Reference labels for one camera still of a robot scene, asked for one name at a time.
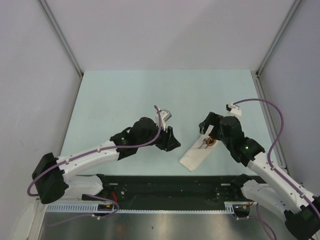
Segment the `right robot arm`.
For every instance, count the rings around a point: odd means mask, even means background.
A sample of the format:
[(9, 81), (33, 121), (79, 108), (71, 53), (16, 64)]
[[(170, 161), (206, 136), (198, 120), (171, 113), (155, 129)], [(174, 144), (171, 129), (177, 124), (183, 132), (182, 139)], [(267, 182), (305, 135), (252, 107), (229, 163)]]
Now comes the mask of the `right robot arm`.
[(247, 198), (261, 204), (282, 219), (297, 240), (310, 240), (320, 230), (320, 198), (269, 159), (257, 141), (245, 136), (237, 117), (210, 112), (199, 124), (199, 132), (222, 142), (236, 162), (268, 184), (265, 188), (242, 174), (240, 181), (230, 188), (235, 200)]

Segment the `silver metal fork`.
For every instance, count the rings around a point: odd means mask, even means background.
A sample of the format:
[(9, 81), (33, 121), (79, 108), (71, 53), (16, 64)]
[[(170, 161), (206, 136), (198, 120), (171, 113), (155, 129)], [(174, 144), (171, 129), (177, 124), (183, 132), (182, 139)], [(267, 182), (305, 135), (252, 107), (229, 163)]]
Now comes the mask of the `silver metal fork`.
[(207, 147), (210, 147), (212, 145), (212, 143), (214, 143), (215, 141), (212, 139), (212, 137), (210, 136), (206, 136), (203, 141), (202, 144), (200, 145), (200, 149), (206, 149)]

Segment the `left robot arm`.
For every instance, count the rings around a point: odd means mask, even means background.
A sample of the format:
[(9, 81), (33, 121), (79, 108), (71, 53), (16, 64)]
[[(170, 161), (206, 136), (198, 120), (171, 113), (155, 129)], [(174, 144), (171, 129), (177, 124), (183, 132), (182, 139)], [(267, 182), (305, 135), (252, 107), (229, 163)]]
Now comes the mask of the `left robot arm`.
[(130, 157), (139, 148), (147, 146), (170, 152), (179, 148), (181, 143), (175, 138), (171, 126), (142, 117), (132, 127), (125, 128), (90, 150), (69, 156), (54, 156), (51, 152), (43, 155), (31, 175), (27, 194), (39, 197), (42, 204), (51, 204), (65, 195), (71, 188), (68, 181), (78, 173)]

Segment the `white cloth napkin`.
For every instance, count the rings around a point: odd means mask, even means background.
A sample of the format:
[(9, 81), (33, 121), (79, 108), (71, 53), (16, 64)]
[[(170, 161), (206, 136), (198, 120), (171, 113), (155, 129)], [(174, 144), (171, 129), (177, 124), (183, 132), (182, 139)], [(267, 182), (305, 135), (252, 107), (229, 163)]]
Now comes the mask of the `white cloth napkin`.
[(216, 143), (213, 146), (200, 149), (203, 139), (207, 136), (208, 135), (200, 134), (199, 139), (193, 144), (193, 146), (189, 150), (186, 151), (186, 153), (179, 160), (179, 163), (186, 169), (188, 169), (190, 172), (196, 170), (219, 143), (219, 141), (216, 140)]

